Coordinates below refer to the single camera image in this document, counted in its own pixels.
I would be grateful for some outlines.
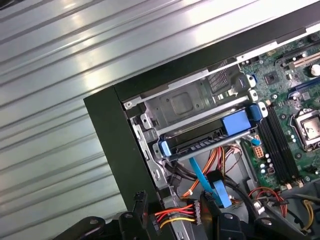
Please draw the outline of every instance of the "chip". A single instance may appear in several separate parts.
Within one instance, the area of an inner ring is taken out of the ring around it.
[[[307,101],[311,98],[308,91],[302,93],[302,97],[303,97],[303,100],[305,100],[305,101]]]
[[[320,119],[319,116],[314,116],[302,122],[308,140],[320,137]]]
[[[269,86],[272,84],[278,83],[280,81],[276,71],[272,71],[265,74],[264,79]]]

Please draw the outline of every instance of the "capacitor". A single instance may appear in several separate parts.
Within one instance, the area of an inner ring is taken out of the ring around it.
[[[320,76],[320,65],[314,64],[311,66],[311,75],[314,77]]]
[[[291,74],[291,73],[288,73],[288,74],[286,75],[286,79],[292,80],[292,79],[293,79],[292,74]]]
[[[291,96],[291,97],[289,97],[289,99],[296,101],[296,100],[297,100],[297,97],[296,97],[296,96]]]

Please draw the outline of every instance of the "screw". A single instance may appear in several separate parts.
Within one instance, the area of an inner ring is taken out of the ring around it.
[[[130,102],[130,101],[128,101],[128,102],[125,103],[125,107],[126,107],[127,109],[130,108],[131,105],[132,105],[132,102]]]
[[[265,224],[265,225],[269,225],[269,226],[272,225],[272,222],[271,222],[270,220],[268,220],[268,219],[262,219],[261,222],[262,222],[263,224]]]
[[[99,221],[97,219],[91,219],[90,224],[97,224]]]
[[[125,218],[126,219],[131,219],[131,218],[133,218],[134,216],[132,216],[132,214],[130,214],[130,213],[127,213],[126,215],[125,215]]]
[[[224,217],[227,218],[227,219],[233,219],[233,218],[234,218],[234,216],[232,216],[232,215],[229,214],[229,213],[226,213],[226,214],[224,215]]]

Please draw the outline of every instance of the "red wire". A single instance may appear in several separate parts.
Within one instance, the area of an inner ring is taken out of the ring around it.
[[[259,196],[260,194],[262,194],[263,192],[271,192],[279,202],[284,200],[282,197],[280,197],[280,196],[279,196],[275,191],[273,191],[271,188],[265,187],[265,186],[261,186],[261,187],[257,187],[257,188],[255,188],[255,189],[253,189],[253,190],[249,193],[249,197],[250,197],[254,192],[256,192],[257,190],[260,190],[260,189],[264,189],[264,191],[259,192],[258,195],[256,196],[256,199],[257,199],[258,196]],[[285,206],[281,205],[280,208],[281,208],[282,215],[283,215],[283,217],[285,218],[286,215],[287,215],[287,212],[288,212],[288,206],[287,206],[287,205],[285,205]]]
[[[184,210],[178,210],[177,212],[179,213],[183,213],[183,214],[195,214],[193,211],[184,211]],[[158,223],[161,221],[161,219],[163,219],[165,217],[165,215],[169,214],[171,212],[165,212],[164,214],[162,214],[157,220]]]
[[[161,214],[164,214],[164,213],[178,212],[179,210],[185,210],[185,209],[191,208],[192,206],[193,206],[193,204],[189,204],[188,206],[184,206],[184,207],[170,208],[170,209],[167,209],[167,210],[163,210],[163,211],[157,212],[154,215],[158,216],[158,215],[161,215]]]

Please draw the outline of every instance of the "yellow wire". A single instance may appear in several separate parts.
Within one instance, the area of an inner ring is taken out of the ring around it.
[[[308,200],[303,200],[303,205],[306,208],[306,210],[308,212],[308,216],[309,216],[308,224],[306,226],[304,226],[304,228],[302,229],[302,230],[306,231],[311,227],[311,225],[313,223],[314,213],[313,213],[312,206],[310,205]]]
[[[308,205],[309,205],[310,213],[311,213],[311,221],[310,221],[310,227],[311,227],[312,224],[314,223],[315,215],[314,215],[314,210],[313,210],[313,208],[311,206],[311,202],[310,201],[308,201]]]
[[[162,229],[163,226],[166,225],[167,223],[171,223],[171,222],[179,221],[179,220],[185,220],[185,221],[189,221],[189,222],[194,222],[194,221],[195,221],[194,219],[191,219],[191,218],[176,217],[176,218],[171,218],[171,219],[168,219],[168,220],[164,221],[164,222],[160,225],[160,228]]]

